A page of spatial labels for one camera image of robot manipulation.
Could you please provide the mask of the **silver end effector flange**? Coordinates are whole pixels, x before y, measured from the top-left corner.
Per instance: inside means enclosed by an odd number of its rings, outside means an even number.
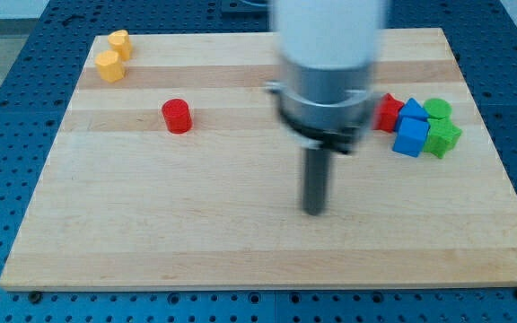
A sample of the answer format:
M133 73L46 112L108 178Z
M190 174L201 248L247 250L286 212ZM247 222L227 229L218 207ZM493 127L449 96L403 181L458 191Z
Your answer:
M279 58L279 76L267 83L279 119L302 146L350 154L372 123L380 96L372 91L374 63L310 67Z

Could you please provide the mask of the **dark cylindrical pointer rod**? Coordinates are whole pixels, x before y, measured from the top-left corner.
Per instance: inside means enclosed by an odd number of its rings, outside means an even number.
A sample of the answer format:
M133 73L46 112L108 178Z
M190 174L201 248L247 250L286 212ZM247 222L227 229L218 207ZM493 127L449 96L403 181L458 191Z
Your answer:
M302 209L309 215L320 215L326 208L331 152L304 150Z

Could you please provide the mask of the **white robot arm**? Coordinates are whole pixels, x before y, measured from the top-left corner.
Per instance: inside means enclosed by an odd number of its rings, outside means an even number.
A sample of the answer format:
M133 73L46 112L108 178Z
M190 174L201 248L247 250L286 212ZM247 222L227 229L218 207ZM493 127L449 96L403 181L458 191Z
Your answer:
M279 76L267 83L279 120L304 151L302 210L326 208L332 156L350 154L381 99L374 63L389 3L276 0L269 4Z

